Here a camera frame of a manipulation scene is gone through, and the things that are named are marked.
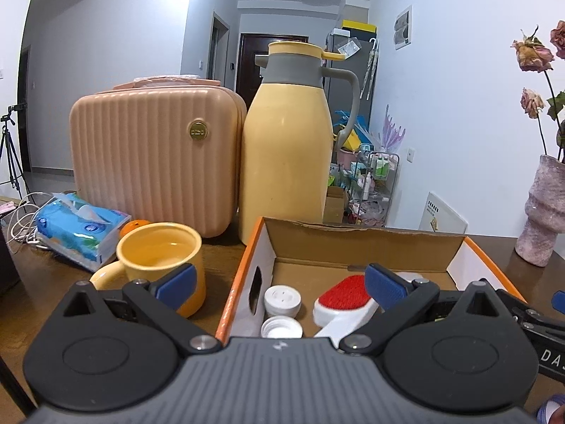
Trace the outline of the person's hand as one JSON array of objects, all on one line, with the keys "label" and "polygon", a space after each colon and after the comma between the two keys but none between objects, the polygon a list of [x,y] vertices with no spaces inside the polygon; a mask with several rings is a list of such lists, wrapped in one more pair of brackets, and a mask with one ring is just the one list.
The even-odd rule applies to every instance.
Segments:
[{"label": "person's hand", "polygon": [[565,394],[555,394],[545,401],[536,413],[541,424],[565,424]]}]

